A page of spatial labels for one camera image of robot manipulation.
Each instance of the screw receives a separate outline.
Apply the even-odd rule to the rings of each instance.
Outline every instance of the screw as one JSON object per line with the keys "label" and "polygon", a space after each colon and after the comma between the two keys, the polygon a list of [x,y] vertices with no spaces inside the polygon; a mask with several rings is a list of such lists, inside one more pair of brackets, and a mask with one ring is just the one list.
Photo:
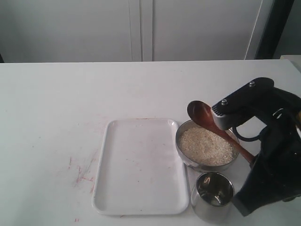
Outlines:
{"label": "screw", "polygon": [[222,100],[222,105],[227,105],[228,104],[228,101],[226,99],[223,99]]}
{"label": "screw", "polygon": [[254,87],[254,86],[255,86],[255,82],[254,81],[249,82],[249,87]]}

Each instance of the wooden spoon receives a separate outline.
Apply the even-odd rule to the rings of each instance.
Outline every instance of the wooden spoon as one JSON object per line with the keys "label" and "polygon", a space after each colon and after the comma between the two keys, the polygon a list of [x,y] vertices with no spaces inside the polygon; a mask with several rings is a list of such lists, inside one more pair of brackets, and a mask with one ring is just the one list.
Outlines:
{"label": "wooden spoon", "polygon": [[220,137],[227,140],[239,153],[249,162],[252,163],[254,156],[249,153],[246,149],[240,146],[232,137],[230,137],[225,131],[220,130],[211,114],[211,107],[202,101],[192,101],[187,106],[187,113],[189,117],[199,126],[219,135]]}

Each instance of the white table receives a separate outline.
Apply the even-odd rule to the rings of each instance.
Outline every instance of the white table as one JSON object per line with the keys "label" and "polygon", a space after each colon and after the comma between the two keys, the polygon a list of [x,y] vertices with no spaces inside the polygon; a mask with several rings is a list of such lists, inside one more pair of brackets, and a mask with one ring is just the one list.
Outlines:
{"label": "white table", "polygon": [[[91,205],[106,124],[120,118],[189,119],[191,100],[212,105],[253,78],[301,96],[287,60],[0,64],[1,226],[207,225],[191,207],[175,216],[108,217]],[[257,120],[240,132],[252,136]],[[256,153],[259,143],[243,144]],[[249,172],[239,157],[225,172],[238,191]],[[188,169],[190,185],[197,173]],[[227,225],[299,225],[301,198],[263,207]]]}

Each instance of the spoon handle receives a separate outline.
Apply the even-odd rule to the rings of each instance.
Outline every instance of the spoon handle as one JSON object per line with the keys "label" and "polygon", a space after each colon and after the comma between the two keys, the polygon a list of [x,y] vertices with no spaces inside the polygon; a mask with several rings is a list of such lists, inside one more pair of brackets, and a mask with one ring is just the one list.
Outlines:
{"label": "spoon handle", "polygon": [[234,146],[235,149],[249,162],[253,161],[254,155],[249,153],[246,149],[244,149],[240,144],[238,144],[233,138],[230,137],[230,143]]}

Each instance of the stainless steel cup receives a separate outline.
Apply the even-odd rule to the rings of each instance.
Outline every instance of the stainless steel cup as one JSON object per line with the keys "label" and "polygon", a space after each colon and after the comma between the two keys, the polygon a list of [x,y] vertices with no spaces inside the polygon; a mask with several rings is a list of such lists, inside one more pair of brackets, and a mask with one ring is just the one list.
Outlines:
{"label": "stainless steel cup", "polygon": [[228,216],[233,184],[217,172],[203,173],[198,177],[191,193],[191,205],[196,215],[210,223],[221,223]]}

